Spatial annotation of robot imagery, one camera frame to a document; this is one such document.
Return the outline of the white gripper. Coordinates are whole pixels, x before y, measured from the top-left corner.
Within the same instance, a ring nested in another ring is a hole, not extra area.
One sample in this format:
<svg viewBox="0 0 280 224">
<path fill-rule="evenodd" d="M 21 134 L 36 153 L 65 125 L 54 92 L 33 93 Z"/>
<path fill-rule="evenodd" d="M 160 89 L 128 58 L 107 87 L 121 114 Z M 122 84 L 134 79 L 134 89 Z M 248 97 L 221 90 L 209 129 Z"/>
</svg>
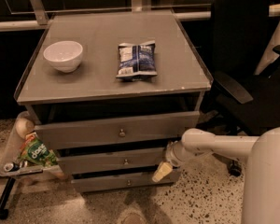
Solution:
<svg viewBox="0 0 280 224">
<path fill-rule="evenodd" d="M 180 167 L 190 159 L 190 153 L 184 148 L 181 141 L 170 141 L 166 147 L 165 160 L 162 161 L 152 176 L 152 181 L 160 182 L 173 171 L 174 167 Z"/>
</svg>

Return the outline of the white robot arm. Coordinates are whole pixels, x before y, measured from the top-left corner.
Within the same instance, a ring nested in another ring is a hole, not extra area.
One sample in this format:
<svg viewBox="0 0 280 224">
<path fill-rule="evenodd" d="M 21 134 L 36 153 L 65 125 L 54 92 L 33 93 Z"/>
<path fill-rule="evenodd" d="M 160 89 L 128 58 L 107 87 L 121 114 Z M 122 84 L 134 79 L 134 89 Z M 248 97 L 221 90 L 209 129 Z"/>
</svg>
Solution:
<svg viewBox="0 0 280 224">
<path fill-rule="evenodd" d="M 167 145 L 152 180 L 159 182 L 175 167 L 207 153 L 245 164 L 242 224 L 280 224 L 280 127 L 260 136 L 188 129 L 179 141 Z"/>
</svg>

